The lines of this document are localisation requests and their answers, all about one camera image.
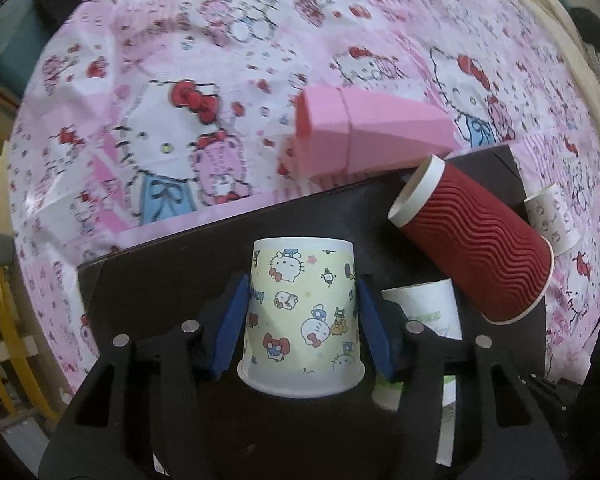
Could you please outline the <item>cartoon print paper cup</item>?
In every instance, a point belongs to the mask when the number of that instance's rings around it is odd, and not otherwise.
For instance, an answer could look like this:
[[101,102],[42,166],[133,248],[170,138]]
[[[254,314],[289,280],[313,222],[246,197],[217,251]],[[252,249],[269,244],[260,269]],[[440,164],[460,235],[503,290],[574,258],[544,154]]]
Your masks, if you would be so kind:
[[253,389],[295,399],[333,396],[363,379],[351,242],[292,236],[253,243],[237,373]]

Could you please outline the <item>white green paper cup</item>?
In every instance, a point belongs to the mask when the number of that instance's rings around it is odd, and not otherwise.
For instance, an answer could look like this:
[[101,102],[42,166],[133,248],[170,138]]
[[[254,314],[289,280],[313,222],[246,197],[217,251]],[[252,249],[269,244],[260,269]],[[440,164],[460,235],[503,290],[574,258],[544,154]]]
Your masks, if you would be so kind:
[[[438,336],[462,340],[460,314],[451,280],[387,288],[381,295],[398,304],[410,320],[426,325]],[[372,393],[373,401],[384,410],[395,412],[399,406],[402,384],[390,384],[378,374]]]

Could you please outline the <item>red ripple paper cup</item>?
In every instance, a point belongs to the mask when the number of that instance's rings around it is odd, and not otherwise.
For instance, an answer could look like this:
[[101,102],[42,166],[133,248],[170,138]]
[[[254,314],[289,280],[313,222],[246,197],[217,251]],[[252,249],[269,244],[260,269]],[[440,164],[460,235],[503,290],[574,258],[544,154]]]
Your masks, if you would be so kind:
[[388,219],[491,324],[520,321],[545,296],[554,271],[550,242],[436,155],[417,167]]

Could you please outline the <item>small white printed cup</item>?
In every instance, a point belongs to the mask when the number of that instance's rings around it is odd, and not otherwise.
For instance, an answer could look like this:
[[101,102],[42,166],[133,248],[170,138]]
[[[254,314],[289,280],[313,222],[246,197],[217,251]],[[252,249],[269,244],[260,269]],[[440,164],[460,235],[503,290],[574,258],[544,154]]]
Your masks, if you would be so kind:
[[528,196],[524,208],[530,226],[550,243],[555,256],[569,252],[579,243],[581,234],[559,184],[552,183]]

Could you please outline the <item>black tray board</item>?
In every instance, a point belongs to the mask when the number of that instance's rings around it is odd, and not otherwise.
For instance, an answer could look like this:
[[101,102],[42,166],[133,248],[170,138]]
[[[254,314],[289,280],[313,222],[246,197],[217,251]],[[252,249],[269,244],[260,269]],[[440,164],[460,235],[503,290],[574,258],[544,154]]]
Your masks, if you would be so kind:
[[[387,220],[404,184],[386,174],[300,200],[154,240],[79,268],[81,296],[100,352],[119,334],[144,340],[196,318],[221,296],[228,280],[248,271],[253,242],[265,235],[327,234],[350,240],[356,267],[381,291],[440,278],[429,257]],[[464,341],[489,337],[532,396],[527,364],[542,356],[542,316],[495,326],[468,306],[460,309]],[[237,346],[219,378],[197,386],[210,479],[394,479],[396,413],[375,406],[372,383],[316,400],[268,396],[237,376]],[[442,429],[433,479],[453,479],[456,380],[443,379]]]

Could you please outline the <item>pink Hello Kitty bedsheet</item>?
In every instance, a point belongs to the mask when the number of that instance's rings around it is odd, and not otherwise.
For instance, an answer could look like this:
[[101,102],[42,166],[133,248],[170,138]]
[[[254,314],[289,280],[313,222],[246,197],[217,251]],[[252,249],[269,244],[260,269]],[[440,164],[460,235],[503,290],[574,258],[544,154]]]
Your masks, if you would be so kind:
[[600,322],[600,139],[520,0],[83,0],[43,50],[10,142],[16,248],[71,389],[98,351],[81,263],[336,188],[294,158],[298,94],[376,90],[445,110],[463,150],[507,143],[581,234],[546,295],[545,370],[582,382]]

